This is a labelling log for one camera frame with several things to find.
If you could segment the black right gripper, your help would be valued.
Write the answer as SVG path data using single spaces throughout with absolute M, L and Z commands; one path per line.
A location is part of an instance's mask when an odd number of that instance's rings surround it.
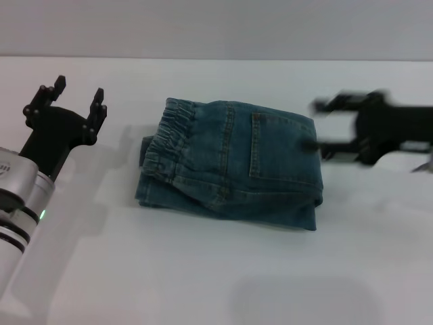
M 432 151 L 432 107 L 395 106 L 381 92 L 366 95 L 340 93 L 330 100 L 316 99 L 317 114 L 356 112 L 356 142 L 304 140 L 305 152 L 319 152 L 322 160 L 351 158 L 374 165 L 388 153 L 401 151 L 429 154 Z

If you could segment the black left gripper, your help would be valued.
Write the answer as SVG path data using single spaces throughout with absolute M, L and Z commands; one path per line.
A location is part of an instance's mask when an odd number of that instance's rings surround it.
M 97 134 L 107 117 L 102 88 L 96 91 L 87 118 L 71 110 L 50 106 L 65 88 L 66 77 L 60 75 L 53 86 L 41 85 L 23 109 L 26 125 L 32 129 L 32 133 L 21 149 L 20 156 L 36 163 L 39 171 L 51 180 L 57 179 L 75 147 L 96 143 Z

